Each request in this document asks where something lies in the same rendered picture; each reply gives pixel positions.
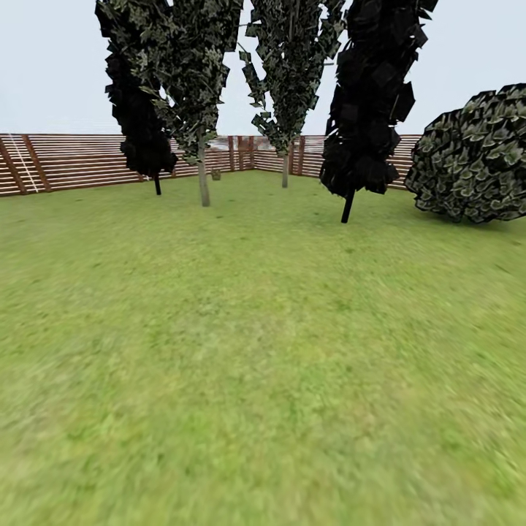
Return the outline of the wicker basket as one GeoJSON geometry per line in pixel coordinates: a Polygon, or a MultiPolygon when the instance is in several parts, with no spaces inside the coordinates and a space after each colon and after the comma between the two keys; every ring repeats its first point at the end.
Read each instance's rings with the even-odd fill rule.
{"type": "Polygon", "coordinates": [[[222,168],[220,169],[210,169],[208,170],[208,172],[212,175],[213,179],[214,180],[221,180],[221,170],[222,168]]]}

